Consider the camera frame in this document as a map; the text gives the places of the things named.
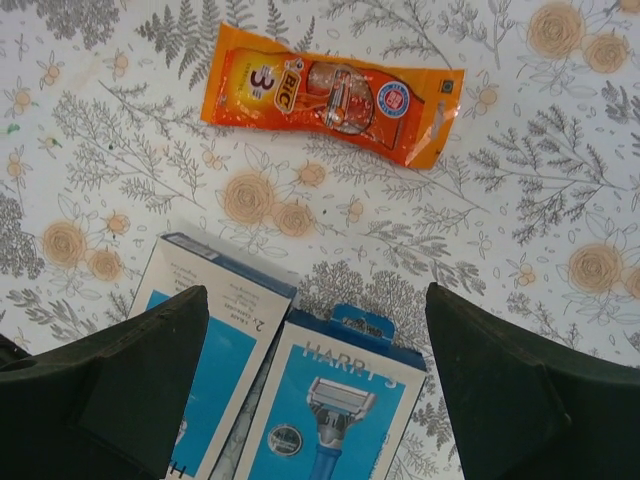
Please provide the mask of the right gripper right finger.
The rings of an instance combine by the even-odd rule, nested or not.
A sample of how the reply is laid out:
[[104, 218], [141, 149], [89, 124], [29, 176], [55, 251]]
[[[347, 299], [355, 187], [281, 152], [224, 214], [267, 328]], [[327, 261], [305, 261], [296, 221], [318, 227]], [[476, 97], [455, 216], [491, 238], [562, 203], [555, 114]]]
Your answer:
[[425, 313], [465, 478], [638, 478], [638, 369], [543, 338], [437, 283]]

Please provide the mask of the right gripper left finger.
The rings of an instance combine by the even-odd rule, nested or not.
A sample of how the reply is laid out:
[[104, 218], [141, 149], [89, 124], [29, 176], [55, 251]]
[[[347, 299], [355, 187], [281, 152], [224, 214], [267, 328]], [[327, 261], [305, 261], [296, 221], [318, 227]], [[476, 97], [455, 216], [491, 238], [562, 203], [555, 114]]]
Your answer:
[[164, 478], [208, 321], [192, 286], [38, 355], [2, 338], [2, 478]]

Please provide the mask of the orange BIC razor pack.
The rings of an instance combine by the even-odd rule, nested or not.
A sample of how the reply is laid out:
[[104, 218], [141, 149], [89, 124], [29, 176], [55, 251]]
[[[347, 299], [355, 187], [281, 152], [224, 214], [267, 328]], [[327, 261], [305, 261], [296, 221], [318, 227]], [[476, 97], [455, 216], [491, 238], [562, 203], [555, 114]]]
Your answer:
[[327, 135], [413, 169], [431, 169], [459, 111], [461, 69], [400, 68], [219, 28], [201, 110], [218, 126]]

